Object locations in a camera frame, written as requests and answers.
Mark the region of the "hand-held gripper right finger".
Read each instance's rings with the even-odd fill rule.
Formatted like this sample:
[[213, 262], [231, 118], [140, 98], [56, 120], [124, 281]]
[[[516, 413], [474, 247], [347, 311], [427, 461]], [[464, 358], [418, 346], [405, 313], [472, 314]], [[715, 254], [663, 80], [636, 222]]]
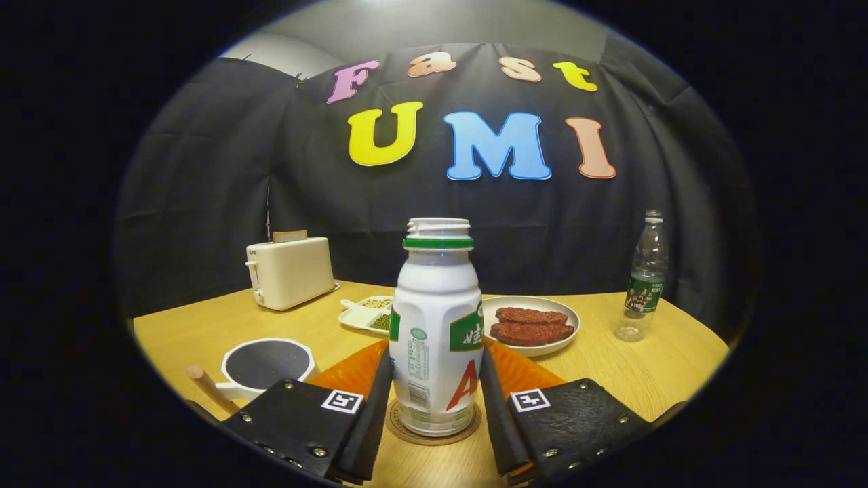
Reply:
[[562, 482], [653, 426], [594, 380], [563, 380], [491, 339], [480, 384], [496, 469], [509, 485]]

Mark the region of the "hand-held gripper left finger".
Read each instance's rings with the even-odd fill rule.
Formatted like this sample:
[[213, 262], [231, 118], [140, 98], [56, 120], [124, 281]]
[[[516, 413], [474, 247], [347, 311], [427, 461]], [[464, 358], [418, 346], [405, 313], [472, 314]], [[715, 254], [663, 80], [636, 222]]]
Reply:
[[248, 341], [226, 353], [221, 370], [221, 393], [248, 399], [226, 420], [234, 433], [322, 478], [372, 479], [393, 380], [387, 340], [325, 371], [297, 341]]

